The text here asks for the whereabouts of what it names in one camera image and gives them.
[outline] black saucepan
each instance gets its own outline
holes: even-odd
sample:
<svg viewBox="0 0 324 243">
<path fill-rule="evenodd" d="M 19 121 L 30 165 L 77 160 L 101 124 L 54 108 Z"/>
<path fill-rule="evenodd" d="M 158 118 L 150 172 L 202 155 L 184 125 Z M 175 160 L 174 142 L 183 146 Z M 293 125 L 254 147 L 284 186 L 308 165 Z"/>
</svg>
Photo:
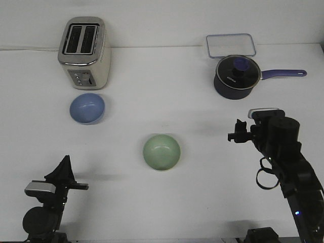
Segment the black saucepan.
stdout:
<svg viewBox="0 0 324 243">
<path fill-rule="evenodd" d="M 306 76 L 305 70 L 274 69 L 261 71 L 251 58 L 242 55 L 230 55 L 222 58 L 216 67 L 214 86 L 223 97 L 239 100 L 252 91 L 261 79 L 275 76 Z"/>
</svg>

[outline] green bowl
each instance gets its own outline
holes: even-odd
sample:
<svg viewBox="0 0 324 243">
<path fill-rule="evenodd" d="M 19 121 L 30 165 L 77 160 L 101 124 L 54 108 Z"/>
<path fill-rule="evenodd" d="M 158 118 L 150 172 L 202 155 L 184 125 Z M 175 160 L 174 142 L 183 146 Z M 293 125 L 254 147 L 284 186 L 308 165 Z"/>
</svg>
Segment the green bowl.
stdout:
<svg viewBox="0 0 324 243">
<path fill-rule="evenodd" d="M 177 141 L 165 134 L 151 137 L 143 148 L 146 163 L 158 171 L 165 171 L 176 165 L 180 153 Z"/>
</svg>

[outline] toaster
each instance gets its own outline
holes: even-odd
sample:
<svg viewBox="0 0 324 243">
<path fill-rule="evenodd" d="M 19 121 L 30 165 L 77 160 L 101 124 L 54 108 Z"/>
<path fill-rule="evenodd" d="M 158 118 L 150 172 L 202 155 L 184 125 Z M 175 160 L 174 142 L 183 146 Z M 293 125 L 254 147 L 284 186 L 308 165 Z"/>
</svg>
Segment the toaster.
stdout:
<svg viewBox="0 0 324 243">
<path fill-rule="evenodd" d="M 69 20 L 63 32 L 58 61 L 71 84 L 80 90 L 97 90 L 108 80 L 111 49 L 105 23 L 97 17 Z"/>
</svg>

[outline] saucepan handle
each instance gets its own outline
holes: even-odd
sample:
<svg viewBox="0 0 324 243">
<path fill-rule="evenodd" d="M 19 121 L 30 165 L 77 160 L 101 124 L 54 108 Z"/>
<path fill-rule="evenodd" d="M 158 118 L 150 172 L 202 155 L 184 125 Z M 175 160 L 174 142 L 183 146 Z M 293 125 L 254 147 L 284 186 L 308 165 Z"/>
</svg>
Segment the saucepan handle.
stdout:
<svg viewBox="0 0 324 243">
<path fill-rule="evenodd" d="M 307 72 L 305 70 L 273 69 L 273 70 L 262 71 L 262 79 L 268 79 L 277 76 L 303 77 L 306 75 Z"/>
</svg>

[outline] white tabletop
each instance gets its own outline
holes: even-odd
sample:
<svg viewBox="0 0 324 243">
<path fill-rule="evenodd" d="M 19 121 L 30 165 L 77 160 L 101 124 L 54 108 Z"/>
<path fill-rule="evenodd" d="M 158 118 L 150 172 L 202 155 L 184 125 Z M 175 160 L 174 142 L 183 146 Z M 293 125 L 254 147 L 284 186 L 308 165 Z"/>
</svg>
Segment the white tabletop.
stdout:
<svg viewBox="0 0 324 243">
<path fill-rule="evenodd" d="M 41 204 L 24 188 L 66 154 L 76 181 L 90 187 L 69 192 L 60 228 L 69 240 L 238 237 L 267 226 L 297 236 L 281 190 L 255 183 L 262 155 L 251 142 L 229 143 L 227 133 L 251 108 L 283 109 L 300 122 L 302 153 L 324 183 L 324 55 L 317 44 L 257 52 L 262 70 L 308 75 L 260 81 L 246 98 L 228 100 L 214 89 L 216 60 L 203 47 L 113 49 L 108 84 L 94 91 L 105 100 L 105 116 L 84 126 L 69 105 L 86 91 L 70 85 L 56 52 L 1 51 L 0 240 L 26 239 L 22 219 Z M 181 146 L 169 171 L 151 169 L 142 157 L 157 133 Z"/>
</svg>

